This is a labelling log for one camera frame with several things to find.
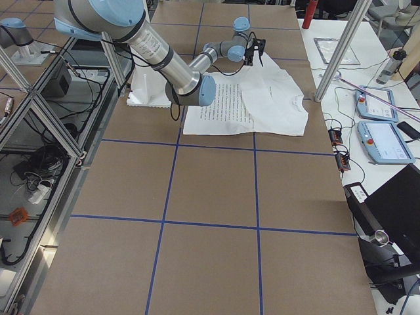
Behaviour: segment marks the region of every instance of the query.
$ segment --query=computer monitor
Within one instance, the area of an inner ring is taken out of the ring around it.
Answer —
[[[392,242],[412,262],[420,262],[420,170],[413,164],[365,200]]]

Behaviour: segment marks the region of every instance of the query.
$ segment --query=white table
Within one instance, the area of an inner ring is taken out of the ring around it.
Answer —
[[[303,21],[299,20],[299,25],[302,26]],[[331,20],[313,20],[310,28],[308,30],[301,29],[303,41],[305,44],[306,52],[310,61],[312,68],[312,75],[314,76],[314,82],[316,86],[319,85],[321,81],[320,75],[323,74],[323,70],[316,69],[325,69],[326,64],[322,61],[320,53],[318,52],[317,47],[315,46],[314,38],[340,38],[346,22],[344,21],[331,21]],[[354,84],[357,85],[369,85],[371,87],[389,87],[394,94],[395,103],[399,107],[405,108],[419,108],[414,97],[410,93],[410,90],[407,86],[402,83],[396,86],[393,86],[400,81],[389,81],[386,85],[379,85],[376,83],[377,74],[387,63],[379,64],[377,66],[372,66],[384,61],[387,58],[387,52],[384,50],[381,42],[377,38],[375,32],[372,30],[368,22],[362,22],[354,39],[350,45],[355,52],[356,56],[360,61],[360,65],[342,65],[339,67],[339,71],[342,74],[342,77]],[[339,120],[343,126],[351,126],[352,121],[348,117],[340,114],[337,110],[337,102],[335,100],[334,90],[337,87],[344,87],[346,89],[352,89],[352,87],[346,85],[342,82],[333,82],[324,99],[322,100],[322,110],[325,113],[324,117],[326,119],[331,118],[331,116]],[[347,91],[343,89],[337,89],[338,99],[339,99],[339,108],[340,111],[346,115],[353,117],[355,111],[355,95],[354,91]],[[410,112],[420,117],[420,112]],[[420,123],[416,123],[414,120],[404,116],[401,113],[398,113],[400,121],[407,121],[417,130],[420,130]],[[358,114],[354,115],[354,120],[359,122],[360,119]],[[333,122],[333,127],[338,127],[339,124]],[[410,140],[403,132],[401,134],[404,136],[405,140]],[[350,157],[354,161],[360,164],[366,173],[366,178],[363,181],[363,186],[368,192],[368,194],[373,193],[378,187],[384,184],[388,179],[395,175],[399,170],[401,170],[405,165],[374,165],[371,162],[371,159],[364,150],[362,143],[358,137],[357,125],[352,129],[346,128],[343,129],[343,142],[347,148],[350,148]],[[420,158],[420,141],[415,141],[408,144],[411,152],[415,157]],[[420,168],[420,160],[416,160],[416,166]],[[343,175],[343,185],[350,184],[352,182],[361,181],[363,178],[363,173],[361,169],[355,165],[353,162],[350,162],[351,170],[347,171]],[[373,290],[372,295],[375,299],[375,304],[377,307],[378,314],[384,314],[389,305],[382,295],[377,291]],[[401,298],[398,301],[397,306],[394,309],[394,314],[399,314],[404,298]],[[409,299],[409,303],[404,311],[404,315],[414,315],[418,314],[420,309],[420,296],[412,296]]]

